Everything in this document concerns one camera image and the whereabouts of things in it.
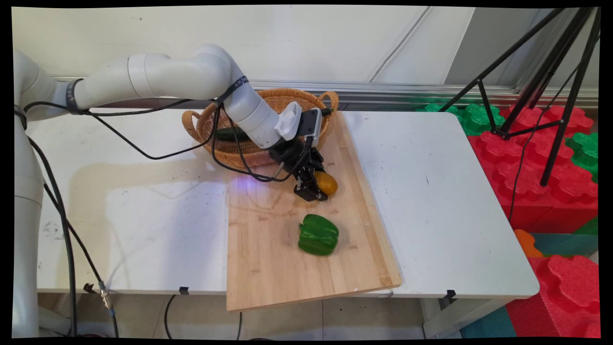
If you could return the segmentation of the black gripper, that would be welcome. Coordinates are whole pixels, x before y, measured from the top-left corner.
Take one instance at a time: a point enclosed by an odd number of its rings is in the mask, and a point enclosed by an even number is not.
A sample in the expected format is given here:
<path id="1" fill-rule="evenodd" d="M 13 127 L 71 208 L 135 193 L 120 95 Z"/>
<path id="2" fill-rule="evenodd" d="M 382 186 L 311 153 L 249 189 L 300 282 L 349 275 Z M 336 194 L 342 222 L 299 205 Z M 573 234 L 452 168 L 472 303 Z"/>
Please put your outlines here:
<path id="1" fill-rule="evenodd" d="M 326 201 L 325 194 L 316 181 L 316 173 L 325 173 L 324 159 L 313 146 L 313 137 L 285 140 L 268 150 L 270 157 L 277 163 L 284 163 L 283 170 L 295 177 L 294 194 L 307 202 Z"/>

